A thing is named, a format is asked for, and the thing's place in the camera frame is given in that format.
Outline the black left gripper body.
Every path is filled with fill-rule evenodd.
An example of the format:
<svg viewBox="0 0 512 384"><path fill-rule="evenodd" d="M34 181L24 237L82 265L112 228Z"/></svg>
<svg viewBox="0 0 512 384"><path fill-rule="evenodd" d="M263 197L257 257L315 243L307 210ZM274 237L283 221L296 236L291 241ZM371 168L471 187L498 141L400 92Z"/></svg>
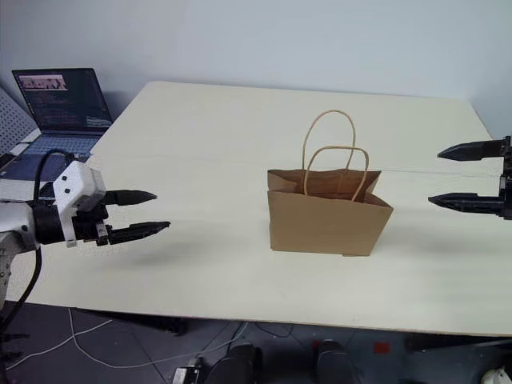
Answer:
<svg viewBox="0 0 512 384"><path fill-rule="evenodd" d="M105 224L105 220L109 217L106 207L116 202L115 191L107 191L99 202L79 202L76 215L73 217L76 239L84 242L96 241L98 246L113 244L111 240L112 227Z"/></svg>

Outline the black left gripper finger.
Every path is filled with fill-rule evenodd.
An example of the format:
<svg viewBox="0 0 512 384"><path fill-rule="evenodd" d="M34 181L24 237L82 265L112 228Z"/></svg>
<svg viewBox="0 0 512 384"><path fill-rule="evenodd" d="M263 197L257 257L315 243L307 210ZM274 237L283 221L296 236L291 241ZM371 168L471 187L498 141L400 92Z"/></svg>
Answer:
<svg viewBox="0 0 512 384"><path fill-rule="evenodd" d="M141 190L112 190L105 194L105 205L131 206L157 198L157 195Z"/></svg>
<svg viewBox="0 0 512 384"><path fill-rule="evenodd" d="M155 235L169 228L170 222L142 222L130 224L126 228L118 230L108 226L108 243L116 245L124 242L132 242Z"/></svg>

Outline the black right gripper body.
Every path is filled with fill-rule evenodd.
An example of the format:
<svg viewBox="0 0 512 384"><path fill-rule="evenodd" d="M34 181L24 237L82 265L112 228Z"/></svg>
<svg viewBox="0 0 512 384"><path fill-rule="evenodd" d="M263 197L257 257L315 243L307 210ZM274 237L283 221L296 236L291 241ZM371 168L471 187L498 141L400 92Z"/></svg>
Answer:
<svg viewBox="0 0 512 384"><path fill-rule="evenodd" d="M502 141L503 169L499 184L499 197L502 210L499 214L505 220L511 220L511 136Z"/></svg>

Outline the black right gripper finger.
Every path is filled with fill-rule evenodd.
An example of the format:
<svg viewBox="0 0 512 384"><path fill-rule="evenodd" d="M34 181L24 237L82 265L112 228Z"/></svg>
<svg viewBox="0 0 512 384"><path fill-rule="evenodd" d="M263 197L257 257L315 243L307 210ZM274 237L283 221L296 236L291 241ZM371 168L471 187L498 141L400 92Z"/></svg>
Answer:
<svg viewBox="0 0 512 384"><path fill-rule="evenodd" d="M458 162L480 161L483 158L502 156L502 140L467 142L457 144L438 153L438 158Z"/></svg>
<svg viewBox="0 0 512 384"><path fill-rule="evenodd" d="M472 193L449 193L428 197L428 201L449 210L472 214L504 216L505 203L500 197Z"/></svg>

